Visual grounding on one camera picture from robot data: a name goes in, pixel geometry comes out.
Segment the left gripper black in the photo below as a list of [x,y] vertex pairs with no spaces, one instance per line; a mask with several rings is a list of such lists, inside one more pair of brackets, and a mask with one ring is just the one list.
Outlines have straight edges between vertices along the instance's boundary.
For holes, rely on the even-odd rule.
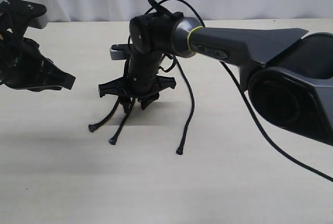
[[15,90],[61,90],[72,89],[75,80],[43,56],[34,40],[18,40],[9,31],[1,32],[1,85]]

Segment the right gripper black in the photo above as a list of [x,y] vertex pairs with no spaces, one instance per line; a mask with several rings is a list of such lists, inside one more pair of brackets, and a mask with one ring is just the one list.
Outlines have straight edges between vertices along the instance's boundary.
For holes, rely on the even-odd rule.
[[162,62],[162,52],[150,51],[142,54],[135,47],[129,47],[131,54],[125,60],[123,76],[113,81],[99,84],[99,96],[119,96],[124,112],[128,112],[132,98],[137,98],[142,110],[159,99],[159,92],[175,88],[175,78],[158,76]]

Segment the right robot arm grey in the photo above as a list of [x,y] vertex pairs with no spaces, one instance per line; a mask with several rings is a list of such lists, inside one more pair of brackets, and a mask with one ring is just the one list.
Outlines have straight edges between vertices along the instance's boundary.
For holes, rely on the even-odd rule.
[[175,87],[158,76],[163,54],[201,54],[239,69],[241,91],[269,123],[332,144],[332,34],[305,29],[210,28],[181,12],[153,12],[129,24],[131,44],[113,45],[113,60],[125,59],[125,74],[98,86],[100,96],[141,99],[149,105]]

